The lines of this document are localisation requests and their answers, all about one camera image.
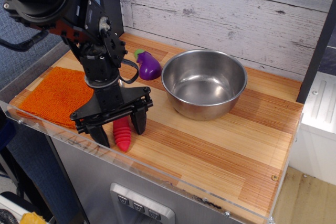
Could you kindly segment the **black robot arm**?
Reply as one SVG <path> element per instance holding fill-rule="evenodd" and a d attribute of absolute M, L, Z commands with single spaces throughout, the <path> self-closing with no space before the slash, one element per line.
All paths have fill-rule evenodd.
<path fill-rule="evenodd" d="M 153 104 L 150 88 L 119 85 L 121 65 L 133 62 L 124 58 L 125 42 L 113 31 L 102 6 L 95 0 L 6 0 L 4 8 L 12 19 L 38 33 L 20 44 L 1 41 L 2 46 L 26 51 L 51 33 L 59 35 L 81 63 L 93 96 L 70 116 L 79 133 L 108 146 L 103 125 L 125 116 L 138 134 L 145 131 L 146 113 Z"/>

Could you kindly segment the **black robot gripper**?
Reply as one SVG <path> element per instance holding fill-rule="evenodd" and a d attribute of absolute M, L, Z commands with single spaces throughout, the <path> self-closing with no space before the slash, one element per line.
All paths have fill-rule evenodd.
<path fill-rule="evenodd" d="M 79 133 L 89 133 L 92 139 L 109 148 L 103 125 L 130 116 L 135 131 L 146 129 L 146 112 L 153 106 L 149 87 L 121 87 L 117 83 L 94 89 L 92 98 L 70 115 Z"/>

